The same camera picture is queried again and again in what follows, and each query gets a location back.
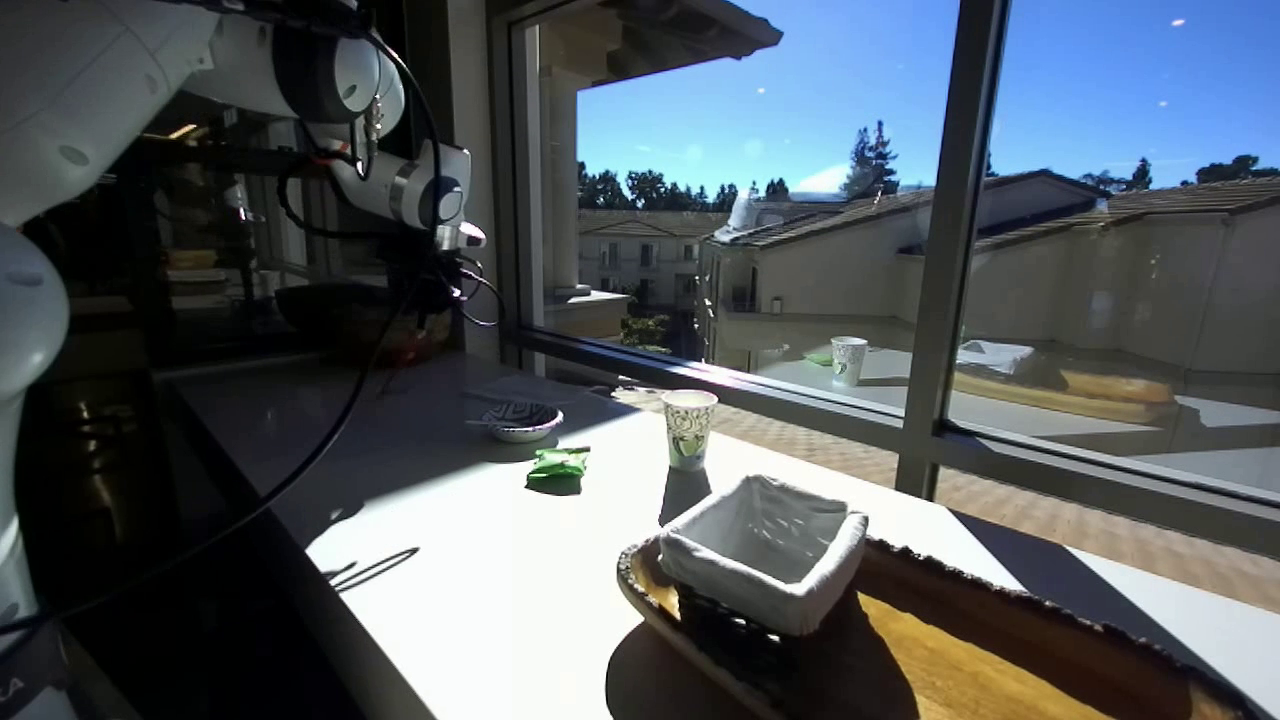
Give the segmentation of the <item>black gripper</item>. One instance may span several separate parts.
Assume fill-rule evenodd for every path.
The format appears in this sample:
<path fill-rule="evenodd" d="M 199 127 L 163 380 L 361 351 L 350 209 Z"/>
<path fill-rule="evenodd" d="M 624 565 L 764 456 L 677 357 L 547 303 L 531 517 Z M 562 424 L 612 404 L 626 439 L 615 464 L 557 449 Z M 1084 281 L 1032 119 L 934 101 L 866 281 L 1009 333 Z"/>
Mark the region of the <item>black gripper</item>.
<path fill-rule="evenodd" d="M 452 342 L 457 322 L 491 328 L 491 317 L 474 317 L 470 301 L 491 281 L 474 257 L 464 252 L 414 252 L 387 264 L 387 291 L 394 307 L 394 343 L 405 357 L 427 357 Z"/>

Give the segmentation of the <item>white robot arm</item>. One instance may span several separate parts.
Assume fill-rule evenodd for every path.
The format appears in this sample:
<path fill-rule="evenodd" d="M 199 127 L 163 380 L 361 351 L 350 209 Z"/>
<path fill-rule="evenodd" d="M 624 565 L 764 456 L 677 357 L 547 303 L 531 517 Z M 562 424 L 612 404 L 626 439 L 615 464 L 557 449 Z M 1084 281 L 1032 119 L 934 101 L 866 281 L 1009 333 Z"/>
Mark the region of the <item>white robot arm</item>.
<path fill-rule="evenodd" d="M 457 257 L 470 151 L 385 138 L 422 107 L 410 67 L 361 0 L 0 0 L 0 715 L 89 720 L 63 627 L 39 604 L 16 509 L 24 401 L 69 342 L 69 287 L 24 228 L 97 187 L 184 95 L 291 119 L 341 196 Z"/>

